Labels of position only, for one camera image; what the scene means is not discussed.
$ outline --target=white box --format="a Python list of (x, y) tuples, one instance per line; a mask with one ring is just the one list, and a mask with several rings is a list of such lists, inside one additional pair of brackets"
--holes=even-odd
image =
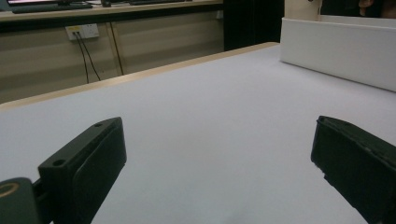
[(280, 60), (396, 91), (396, 20), (283, 19)]

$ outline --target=wall socket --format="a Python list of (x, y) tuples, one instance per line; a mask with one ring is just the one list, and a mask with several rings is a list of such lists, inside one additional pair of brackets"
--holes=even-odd
[(98, 26), (96, 23), (86, 24), (86, 25), (66, 26), (65, 28), (69, 40), (75, 40), (76, 36), (73, 35), (73, 33), (77, 33), (77, 32), (79, 32), (79, 35), (83, 39), (99, 36)]

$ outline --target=beige cabinet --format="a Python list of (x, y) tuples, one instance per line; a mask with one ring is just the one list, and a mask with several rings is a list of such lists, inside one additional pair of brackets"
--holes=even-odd
[[(98, 23), (85, 39), (101, 79), (223, 51), (222, 20), (215, 12)], [(85, 54), (90, 82), (97, 81)], [(64, 27), (0, 34), (0, 104), (84, 85), (81, 49)]]

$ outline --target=black cable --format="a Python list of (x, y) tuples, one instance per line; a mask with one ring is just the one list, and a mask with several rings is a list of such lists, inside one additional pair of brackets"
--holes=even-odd
[(88, 52), (87, 46), (85, 46), (85, 43), (84, 43), (84, 40), (81, 37), (81, 34), (79, 32), (77, 34), (78, 34), (78, 36), (79, 36), (79, 38), (81, 40), (82, 46), (84, 46), (84, 49), (87, 52), (88, 57), (90, 58), (91, 66), (92, 66), (93, 71), (95, 72), (95, 74), (98, 77), (99, 81), (101, 81), (102, 79), (99, 77), (98, 73), (96, 72), (95, 66), (93, 65), (93, 62), (92, 62), (91, 54)]
[(84, 59), (85, 75), (86, 75), (86, 77), (87, 77), (87, 84), (88, 84), (88, 83), (90, 83), (90, 80), (89, 80), (89, 78), (88, 78), (88, 68), (87, 68), (87, 61), (85, 60), (84, 50), (82, 49), (81, 43), (79, 42), (78, 35), (76, 35), (75, 32), (73, 32), (73, 35), (76, 37), (76, 40), (77, 40), (78, 45), (79, 45), (79, 49), (81, 49), (82, 58)]

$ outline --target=white table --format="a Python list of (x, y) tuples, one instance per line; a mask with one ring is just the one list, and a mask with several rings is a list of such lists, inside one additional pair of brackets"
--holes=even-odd
[(396, 93), (282, 63), (279, 46), (245, 51), (1, 105), (0, 179), (36, 180), (49, 155), (120, 116), (128, 161), (93, 223), (365, 223), (310, 161), (316, 119), (396, 145)]

